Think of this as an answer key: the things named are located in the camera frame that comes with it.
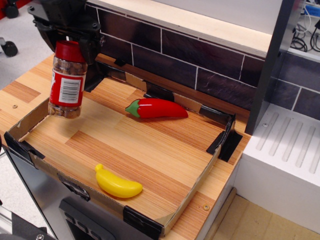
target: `yellow banana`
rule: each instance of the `yellow banana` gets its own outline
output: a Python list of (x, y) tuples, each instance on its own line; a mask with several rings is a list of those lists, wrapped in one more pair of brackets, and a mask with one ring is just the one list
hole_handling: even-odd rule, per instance
[(131, 198), (142, 191), (142, 185), (136, 181), (130, 181), (114, 175), (105, 170), (102, 164), (95, 166), (95, 178), (100, 188), (119, 198)]

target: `red jar lid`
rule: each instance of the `red jar lid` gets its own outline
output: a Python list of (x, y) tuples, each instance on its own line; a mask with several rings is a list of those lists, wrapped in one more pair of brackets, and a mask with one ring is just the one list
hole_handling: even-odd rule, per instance
[(76, 41), (60, 40), (55, 45), (55, 56), (69, 62), (85, 63), (79, 43)]

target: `red chili pepper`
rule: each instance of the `red chili pepper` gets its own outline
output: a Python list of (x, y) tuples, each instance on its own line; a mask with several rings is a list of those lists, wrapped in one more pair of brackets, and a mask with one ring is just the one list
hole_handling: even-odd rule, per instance
[(137, 118), (178, 117), (187, 118), (188, 112), (179, 104), (159, 98), (142, 98), (125, 109)]

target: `dark tile wall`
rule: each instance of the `dark tile wall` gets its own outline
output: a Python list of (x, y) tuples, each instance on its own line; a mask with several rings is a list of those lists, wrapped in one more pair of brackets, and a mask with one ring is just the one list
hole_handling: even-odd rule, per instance
[(101, 24), (101, 52), (250, 110), (264, 60), (87, 3)]
[(271, 103), (320, 120), (320, 63), (287, 53)]

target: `grout line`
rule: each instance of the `grout line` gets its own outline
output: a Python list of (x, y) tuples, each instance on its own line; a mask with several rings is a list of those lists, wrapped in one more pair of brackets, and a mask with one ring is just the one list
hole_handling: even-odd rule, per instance
[(131, 57), (132, 57), (132, 66), (135, 66), (135, 61), (134, 61), (134, 46), (131, 44)]
[(245, 83), (245, 82), (242, 82), (242, 81), (239, 81), (239, 80), (234, 79), (234, 78), (232, 78), (232, 77), (229, 77), (229, 76), (223, 75), (223, 74), (221, 74), (221, 73), (218, 73), (218, 72), (209, 70), (209, 69), (207, 69), (207, 68), (200, 67), (200, 66), (198, 66), (198, 65), (195, 65), (195, 64), (193, 64), (193, 63), (190, 63), (190, 62), (187, 62), (187, 61), (184, 61), (184, 60), (181, 60), (181, 59), (179, 59), (179, 58), (176, 58), (176, 57), (173, 57), (173, 56), (170, 56), (170, 55), (166, 55), (166, 54), (160, 53), (160, 52), (158, 52), (158, 51), (156, 51), (156, 50), (152, 50), (152, 49), (147, 48), (147, 47), (145, 47), (145, 46), (141, 46), (141, 45), (138, 45), (138, 44), (136, 44), (136, 43), (123, 40), (123, 39), (121, 39), (121, 38), (115, 37), (115, 36), (110, 35), (110, 34), (106, 34), (106, 33), (103, 33), (103, 32), (102, 32), (101, 34), (103, 34), (103, 35), (105, 35), (105, 36), (108, 36), (108, 37), (111, 37), (111, 38), (114, 38), (114, 39), (117, 39), (117, 40), (119, 40), (119, 41), (128, 43), (128, 44), (131, 44), (132, 46), (137, 46), (137, 47), (143, 48), (143, 49), (145, 49), (145, 50), (154, 52), (154, 53), (156, 53), (156, 54), (160, 54), (160, 55), (162, 55), (162, 56), (166, 56), (166, 57), (168, 57), (168, 58), (171, 58), (171, 59), (180, 61), (180, 62), (185, 63), (185, 64), (188, 64), (188, 65), (190, 65), (190, 66), (194, 66), (194, 67), (196, 67), (196, 68), (200, 68), (200, 69), (206, 70), (206, 71), (208, 71), (208, 72), (210, 72), (210, 73), (217, 74), (217, 75), (222, 76), (222, 77), (224, 77), (224, 78), (233, 80), (233, 81), (235, 81), (235, 82), (239, 82), (239, 83), (241, 83), (241, 84), (244, 84), (244, 85), (247, 85), (247, 86), (249, 86), (249, 87), (251, 87), (251, 88), (256, 89), (255, 86), (251, 86), (251, 85), (249, 85), (249, 84), (247, 84), (247, 83)]
[(160, 53), (163, 54), (163, 50), (162, 50), (162, 28), (160, 28)]
[(98, 23), (101, 25), (98, 8), (96, 8), (95, 10), (96, 10), (96, 16), (98, 18)]
[(246, 56), (244, 55), (244, 56), (243, 56), (243, 58), (242, 58), (241, 69), (240, 69), (240, 75), (239, 75), (239, 81), (240, 81), (240, 79), (241, 79), (242, 70), (243, 70), (243, 68), (244, 68), (245, 57), (246, 57)]
[[(152, 22), (149, 22), (149, 21), (144, 21), (144, 20), (141, 20), (139, 18), (135, 18), (135, 17), (130, 17), (128, 16), (128, 14), (126, 13), (121, 13), (121, 12), (116, 12), (116, 11), (113, 11), (111, 9), (104, 9), (104, 8), (101, 8), (101, 7), (97, 7), (97, 6), (91, 6), (92, 8), (96, 8), (97, 11), (98, 9), (99, 10), (102, 10), (102, 11), (105, 11), (105, 12), (108, 12), (108, 13), (111, 13), (111, 14), (116, 14), (118, 16), (122, 16), (122, 17), (125, 17), (127, 19), (130, 19), (130, 20), (133, 20), (133, 21), (137, 21), (137, 22), (140, 22), (140, 23), (144, 23), (144, 24), (147, 24), (147, 25), (150, 25), (150, 26), (153, 26), (153, 27), (157, 27), (157, 28), (160, 28), (160, 29), (163, 29), (164, 27), (159, 25), (159, 24), (156, 24), (156, 23), (152, 23)], [(194, 39), (194, 40), (197, 40), (199, 42), (202, 42), (202, 43), (205, 43), (205, 44), (208, 44), (208, 45), (211, 45), (211, 46), (215, 46), (217, 48), (221, 48), (221, 49), (225, 49), (225, 50), (228, 50), (228, 51), (231, 51), (231, 52), (234, 52), (234, 53), (237, 53), (237, 54), (241, 54), (241, 55), (244, 55), (244, 56), (247, 56), (247, 57), (250, 57), (250, 58), (253, 58), (253, 59), (256, 59), (256, 60), (260, 60), (260, 61), (265, 61), (264, 59), (261, 59), (259, 57), (256, 57), (254, 55), (250, 55), (248, 53), (245, 53), (245, 52), (242, 52), (240, 50), (236, 50), (236, 49), (232, 49), (232, 48), (229, 48), (227, 46), (223, 46), (223, 45), (219, 45), (219, 44), (216, 44), (214, 42), (211, 42), (211, 41), (208, 41), (208, 40), (204, 40), (204, 39), (201, 39), (201, 37), (199, 36), (192, 36), (190, 34), (187, 34), (187, 33), (184, 33), (184, 32), (179, 32), (179, 31), (176, 31), (176, 30), (172, 30), (170, 28), (165, 28), (166, 31), (169, 31), (169, 32), (172, 32), (172, 33), (175, 33), (175, 34), (178, 34), (178, 35), (182, 35), (182, 36), (185, 36), (185, 37), (188, 37), (188, 38), (191, 38), (191, 39)]]
[(196, 68), (195, 71), (195, 83), (194, 83), (194, 90), (197, 90), (197, 84), (198, 84), (198, 71), (199, 71), (199, 67)]
[(278, 79), (279, 81), (281, 82), (284, 82), (284, 83), (287, 83), (287, 84), (290, 84), (290, 85), (293, 85), (293, 86), (296, 86), (296, 87), (299, 87), (301, 89), (306, 89), (310, 92), (314, 92), (314, 93), (317, 93), (317, 94), (320, 94), (320, 91), (317, 91), (317, 90), (314, 90), (314, 89), (311, 89), (311, 88), (308, 88), (308, 87), (305, 87), (305, 86), (301, 86), (301, 85), (298, 85), (296, 83), (293, 83), (293, 82), (289, 82), (289, 81), (286, 81), (286, 80), (282, 80), (282, 79)]
[(293, 106), (292, 106), (292, 108), (291, 108), (291, 111), (293, 111), (293, 110), (295, 109), (295, 106), (296, 106), (296, 103), (297, 103), (297, 101), (298, 101), (298, 98), (299, 98), (301, 89), (302, 89), (302, 88), (300, 87), (300, 88), (299, 88), (299, 91), (298, 91), (298, 94), (297, 94), (296, 97), (295, 97), (295, 100), (294, 100)]

